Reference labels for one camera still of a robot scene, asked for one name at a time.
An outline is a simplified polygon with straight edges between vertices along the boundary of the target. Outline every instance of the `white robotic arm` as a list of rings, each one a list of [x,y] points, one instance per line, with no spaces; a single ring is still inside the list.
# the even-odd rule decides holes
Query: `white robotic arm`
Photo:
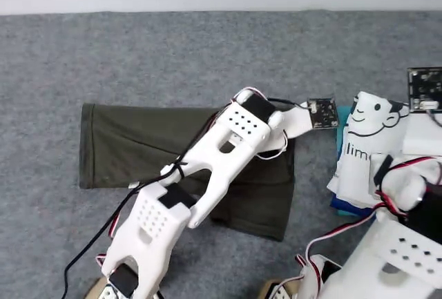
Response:
[[[288,139],[321,128],[322,124],[325,128],[338,125],[333,100],[317,99],[310,102],[309,108],[306,103],[281,112],[254,89],[238,93],[184,155],[179,170],[140,190],[102,265],[102,273],[118,291],[103,291],[99,299],[152,298],[184,228],[195,228],[207,217],[250,160],[264,151],[282,152]],[[223,149],[226,144],[231,147],[229,152]],[[161,174],[173,167],[164,167]],[[209,169],[211,177],[206,193],[195,201],[176,183],[183,175],[202,169]]]

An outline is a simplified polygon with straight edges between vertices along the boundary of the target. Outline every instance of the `gray carpet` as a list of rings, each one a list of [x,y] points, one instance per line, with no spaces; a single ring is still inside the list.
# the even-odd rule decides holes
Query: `gray carpet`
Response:
[[[1,297],[60,298],[65,264],[126,194],[77,186],[83,102],[219,106],[248,85],[297,102],[348,105],[360,90],[406,101],[406,68],[441,65],[441,40],[442,12],[0,17]],[[267,278],[295,276],[294,255],[347,220],[328,207],[335,163],[333,132],[301,137],[284,242],[207,220],[178,242],[166,298],[255,298]],[[344,262],[363,231],[315,251]],[[108,244],[73,268],[69,298],[99,276],[93,256]]]

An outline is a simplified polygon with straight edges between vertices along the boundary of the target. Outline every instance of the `ventilation hole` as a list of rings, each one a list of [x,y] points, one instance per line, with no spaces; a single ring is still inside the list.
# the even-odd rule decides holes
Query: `ventilation hole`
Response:
[[[401,270],[397,269],[393,264],[386,263],[386,264],[384,264],[384,267],[382,267],[382,271],[384,273],[395,274],[395,273],[398,273]]]

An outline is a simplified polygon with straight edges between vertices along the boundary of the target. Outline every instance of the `green shorts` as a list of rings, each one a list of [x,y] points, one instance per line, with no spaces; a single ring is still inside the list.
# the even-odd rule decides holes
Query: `green shorts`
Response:
[[[127,187],[156,177],[172,163],[215,109],[139,108],[84,104],[81,112],[80,187]],[[180,181],[204,194],[210,172]],[[282,240],[294,191],[294,140],[273,160],[253,158],[211,212],[232,229]]]

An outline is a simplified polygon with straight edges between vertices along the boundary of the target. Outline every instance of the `printed cartoon face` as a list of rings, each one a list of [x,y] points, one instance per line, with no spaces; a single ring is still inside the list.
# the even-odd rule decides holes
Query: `printed cartoon face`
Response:
[[[369,137],[396,126],[406,116],[408,107],[404,104],[361,92],[353,103],[348,134]]]

